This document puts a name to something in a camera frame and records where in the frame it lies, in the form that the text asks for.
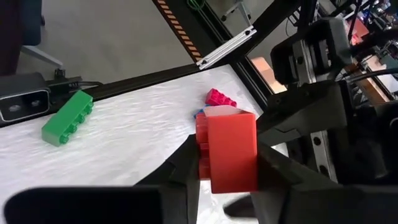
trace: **pink lego brick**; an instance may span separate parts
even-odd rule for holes
[[[206,96],[205,103],[211,106],[230,105],[236,107],[236,102],[220,93],[218,90],[212,88]]]

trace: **lego brick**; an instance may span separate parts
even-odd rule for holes
[[[207,143],[208,138],[207,138],[207,120],[206,116],[204,113],[198,114],[196,118],[196,137],[197,137],[197,143]]]
[[[209,158],[209,144],[208,143],[200,144],[200,157]]]
[[[230,105],[236,107],[236,102],[220,93],[218,90],[212,88],[206,96],[205,103],[211,106]]]
[[[193,118],[196,119],[196,118],[197,118],[197,115],[200,114],[200,113],[203,113],[203,109],[205,109],[207,106],[210,106],[210,105],[205,105],[204,108],[200,109],[200,111],[198,111],[195,115],[193,115]]]
[[[54,146],[66,144],[92,111],[93,97],[83,91],[76,92],[43,126],[42,139]]]
[[[208,158],[199,159],[199,179],[210,180],[210,162]]]
[[[232,106],[205,109],[211,191],[214,194],[257,190],[256,117]]]

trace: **orange and black striped tape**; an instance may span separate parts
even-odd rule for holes
[[[192,59],[194,59],[195,61],[201,60],[202,59],[201,54],[199,53],[198,49],[194,46],[193,42],[190,40],[189,36],[184,31],[183,27],[181,26],[175,15],[173,15],[173,12],[170,10],[166,1],[155,0],[154,2],[155,4],[158,4],[158,8],[161,9],[160,12],[163,14],[166,21],[169,23],[170,27],[175,31],[177,37],[180,39],[184,48],[191,55]]]

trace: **white tablecloth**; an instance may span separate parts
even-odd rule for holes
[[[40,129],[50,116],[1,128],[0,203],[38,186],[134,185],[195,132],[193,114],[204,106],[211,88],[237,101],[241,109],[262,113],[225,65],[96,102],[93,113],[62,147],[41,140]],[[223,204],[238,195],[212,195],[210,183],[202,182],[198,223],[256,223],[224,215]]]

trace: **red lego brick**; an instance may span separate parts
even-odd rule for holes
[[[209,144],[208,143],[200,144],[200,157],[209,158]]]
[[[196,117],[196,131],[197,131],[197,143],[207,143],[207,120],[204,113],[197,114]]]
[[[208,127],[211,191],[257,190],[256,117],[232,106],[205,109]]]
[[[237,105],[235,101],[231,100],[214,88],[207,93],[205,103],[211,106],[230,105],[236,107]]]
[[[209,158],[199,159],[199,178],[200,180],[210,180]]]

